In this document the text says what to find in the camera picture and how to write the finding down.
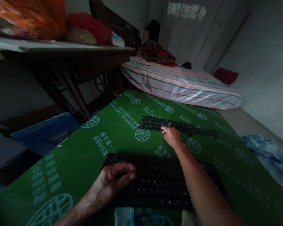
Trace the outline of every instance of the blue container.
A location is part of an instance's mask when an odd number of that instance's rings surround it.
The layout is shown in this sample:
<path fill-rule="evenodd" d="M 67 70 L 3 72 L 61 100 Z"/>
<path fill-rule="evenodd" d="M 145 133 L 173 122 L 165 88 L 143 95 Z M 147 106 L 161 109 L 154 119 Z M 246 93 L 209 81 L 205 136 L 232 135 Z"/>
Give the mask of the blue container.
<path fill-rule="evenodd" d="M 79 122 L 66 112 L 10 135 L 28 149 L 45 156 L 80 126 Z"/>

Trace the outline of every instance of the wooden headboard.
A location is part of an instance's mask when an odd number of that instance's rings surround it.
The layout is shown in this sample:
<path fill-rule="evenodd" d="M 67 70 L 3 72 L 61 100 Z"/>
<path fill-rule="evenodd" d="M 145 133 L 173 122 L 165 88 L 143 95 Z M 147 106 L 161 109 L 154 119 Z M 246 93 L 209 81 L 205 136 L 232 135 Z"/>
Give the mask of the wooden headboard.
<path fill-rule="evenodd" d="M 106 24 L 112 31 L 125 41 L 125 46 L 135 48 L 135 54 L 138 54 L 138 48 L 142 45 L 140 31 L 106 7 L 101 0 L 89 0 L 91 15 Z"/>

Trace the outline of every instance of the black keyboard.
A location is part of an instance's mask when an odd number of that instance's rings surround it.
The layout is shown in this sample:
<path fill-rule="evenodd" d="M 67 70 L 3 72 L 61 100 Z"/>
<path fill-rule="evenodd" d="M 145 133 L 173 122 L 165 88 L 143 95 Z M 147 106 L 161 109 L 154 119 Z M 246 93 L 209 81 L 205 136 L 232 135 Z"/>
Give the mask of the black keyboard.
<path fill-rule="evenodd" d="M 137 178 L 116 195 L 116 206 L 193 209 L 178 159 L 109 153 L 103 167 L 120 161 L 132 162 L 136 168 Z M 229 202 L 215 166 L 200 165 Z"/>

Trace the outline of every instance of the bed sheet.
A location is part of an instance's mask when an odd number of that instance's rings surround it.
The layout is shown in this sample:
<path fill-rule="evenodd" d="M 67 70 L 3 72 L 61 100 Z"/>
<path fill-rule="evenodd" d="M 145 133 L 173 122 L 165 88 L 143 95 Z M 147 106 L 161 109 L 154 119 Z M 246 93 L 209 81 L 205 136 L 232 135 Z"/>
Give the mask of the bed sheet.
<path fill-rule="evenodd" d="M 214 109 L 238 108 L 240 93 L 212 75 L 185 68 L 173 68 L 131 57 L 122 64 L 123 75 L 140 90 L 180 103 Z"/>

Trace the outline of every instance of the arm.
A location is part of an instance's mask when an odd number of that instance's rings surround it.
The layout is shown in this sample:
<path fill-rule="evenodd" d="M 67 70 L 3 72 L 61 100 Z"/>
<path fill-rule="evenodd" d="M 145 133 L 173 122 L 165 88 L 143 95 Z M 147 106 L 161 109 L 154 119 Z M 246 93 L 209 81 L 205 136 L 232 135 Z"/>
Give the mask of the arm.
<path fill-rule="evenodd" d="M 201 225 L 244 225 L 186 145 L 181 142 L 180 132 L 164 126 L 161 129 L 165 140 L 178 156 Z"/>
<path fill-rule="evenodd" d="M 135 170 L 135 166 L 129 162 L 105 166 L 89 191 L 56 223 L 56 226 L 83 224 L 87 218 L 107 205 L 119 190 L 136 178 Z M 115 180 L 115 176 L 123 172 L 127 174 Z"/>

